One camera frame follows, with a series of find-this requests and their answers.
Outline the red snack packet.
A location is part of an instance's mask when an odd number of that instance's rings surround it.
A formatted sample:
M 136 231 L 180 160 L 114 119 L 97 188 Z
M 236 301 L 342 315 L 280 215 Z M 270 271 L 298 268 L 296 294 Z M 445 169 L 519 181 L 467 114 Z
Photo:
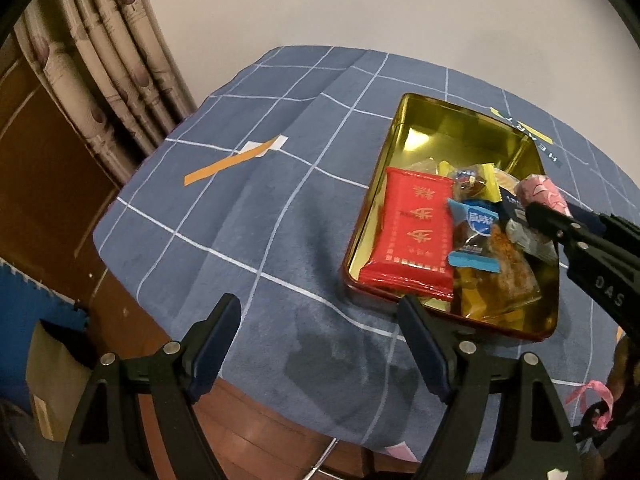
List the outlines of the red snack packet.
M 454 296 L 452 218 L 454 181 L 388 167 L 382 212 L 371 255 L 358 282 L 449 301 Z

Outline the blue grid tablecloth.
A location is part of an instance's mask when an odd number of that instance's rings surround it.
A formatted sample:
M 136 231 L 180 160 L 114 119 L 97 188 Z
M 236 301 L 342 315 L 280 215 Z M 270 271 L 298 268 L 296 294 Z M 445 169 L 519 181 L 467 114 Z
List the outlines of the blue grid tablecloth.
M 280 47 L 209 96 L 137 170 L 93 233 L 101 259 L 181 338 L 224 294 L 243 321 L 222 376 L 293 422 L 422 456 L 444 406 L 396 323 L 351 304 L 342 261 L 400 98 L 502 110 L 553 141 L 544 170 L 574 203 L 639 217 L 638 185 L 595 145 L 488 82 L 414 58 Z M 288 142 L 216 176 L 247 141 Z

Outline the cardboard box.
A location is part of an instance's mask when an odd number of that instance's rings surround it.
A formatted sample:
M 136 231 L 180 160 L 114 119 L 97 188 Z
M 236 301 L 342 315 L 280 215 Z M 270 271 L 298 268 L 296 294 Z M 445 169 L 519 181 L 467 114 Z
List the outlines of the cardboard box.
M 25 378 L 44 438 L 64 442 L 96 364 L 96 348 L 83 330 L 39 320 L 32 332 Z

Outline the red toffee tin box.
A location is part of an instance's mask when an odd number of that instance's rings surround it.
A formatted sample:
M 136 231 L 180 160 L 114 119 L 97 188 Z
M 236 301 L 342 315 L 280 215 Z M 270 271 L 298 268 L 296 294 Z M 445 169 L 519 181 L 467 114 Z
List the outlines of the red toffee tin box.
M 527 226 L 516 192 L 543 171 L 527 134 L 405 94 L 346 250 L 346 296 L 392 314 L 411 294 L 491 338 L 549 338 L 559 315 L 558 256 Z

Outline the beige curtain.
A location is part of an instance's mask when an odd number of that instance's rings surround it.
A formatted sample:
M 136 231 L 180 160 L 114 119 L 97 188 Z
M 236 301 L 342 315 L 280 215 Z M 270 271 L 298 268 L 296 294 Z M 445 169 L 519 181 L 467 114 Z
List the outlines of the beige curtain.
M 13 31 L 54 104 L 119 184 L 194 110 L 146 0 L 29 0 Z

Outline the clear bag orange-print biscuits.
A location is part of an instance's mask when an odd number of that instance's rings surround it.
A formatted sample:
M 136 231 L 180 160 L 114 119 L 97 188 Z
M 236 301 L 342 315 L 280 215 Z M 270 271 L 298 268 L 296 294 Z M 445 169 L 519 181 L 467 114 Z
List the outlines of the clear bag orange-print biscuits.
M 499 316 L 526 308 L 541 298 L 529 263 L 496 224 L 491 228 L 490 248 L 499 265 L 498 273 L 472 268 L 456 270 L 464 318 L 496 322 Z

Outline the teal candy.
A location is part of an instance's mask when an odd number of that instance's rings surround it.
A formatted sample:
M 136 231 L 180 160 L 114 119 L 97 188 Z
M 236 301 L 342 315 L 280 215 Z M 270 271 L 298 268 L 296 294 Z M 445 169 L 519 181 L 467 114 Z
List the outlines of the teal candy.
M 498 214 L 456 200 L 448 200 L 448 207 L 452 219 L 450 266 L 498 273 L 498 258 L 491 248 L 491 233 L 498 224 Z

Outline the pink ribbon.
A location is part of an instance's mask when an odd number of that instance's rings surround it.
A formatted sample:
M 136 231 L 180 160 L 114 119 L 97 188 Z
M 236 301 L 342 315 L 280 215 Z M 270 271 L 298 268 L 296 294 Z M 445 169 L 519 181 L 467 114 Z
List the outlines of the pink ribbon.
M 608 429 L 613 415 L 614 396 L 603 382 L 592 380 L 580 385 L 570 393 L 565 403 L 575 403 L 579 408 L 582 414 L 579 428 L 597 432 Z

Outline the orange tape strip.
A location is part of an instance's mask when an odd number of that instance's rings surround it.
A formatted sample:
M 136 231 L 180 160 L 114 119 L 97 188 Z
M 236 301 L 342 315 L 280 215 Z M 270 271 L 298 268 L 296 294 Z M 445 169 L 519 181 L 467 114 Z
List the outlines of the orange tape strip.
M 183 178 L 183 185 L 189 186 L 195 182 L 208 179 L 216 176 L 218 172 L 224 171 L 233 166 L 238 166 L 243 162 L 247 162 L 256 157 L 250 156 L 250 153 L 240 154 L 240 151 L 234 153 L 224 159 L 218 160 L 209 166 L 205 166 L 201 169 L 192 171 L 190 174 L 186 174 Z

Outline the pink patterned snack pack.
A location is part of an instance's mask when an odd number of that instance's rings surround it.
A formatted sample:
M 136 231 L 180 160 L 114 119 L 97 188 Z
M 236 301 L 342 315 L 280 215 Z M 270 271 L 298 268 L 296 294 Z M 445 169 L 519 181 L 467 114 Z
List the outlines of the pink patterned snack pack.
M 515 187 L 516 197 L 525 207 L 531 204 L 541 204 L 549 209 L 571 217 L 565 198 L 556 185 L 547 176 L 542 174 L 530 174 L 527 178 L 518 182 Z

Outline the yellow-edged snack packet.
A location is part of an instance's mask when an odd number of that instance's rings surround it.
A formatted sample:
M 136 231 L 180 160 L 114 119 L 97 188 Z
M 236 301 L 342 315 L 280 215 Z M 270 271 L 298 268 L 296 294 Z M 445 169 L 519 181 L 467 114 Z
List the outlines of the yellow-edged snack packet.
M 454 181 L 454 199 L 486 200 L 499 203 L 502 200 L 493 164 L 478 164 L 463 168 L 452 168 L 447 177 Z

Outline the white paper label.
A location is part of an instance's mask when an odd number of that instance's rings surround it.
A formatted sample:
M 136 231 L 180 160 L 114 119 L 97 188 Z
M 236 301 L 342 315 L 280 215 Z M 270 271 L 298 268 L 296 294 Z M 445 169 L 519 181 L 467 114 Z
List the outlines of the white paper label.
M 268 151 L 280 151 L 286 142 L 288 142 L 288 137 L 283 134 L 265 142 L 247 141 L 240 149 L 240 154 L 250 153 L 252 157 L 262 157 Z

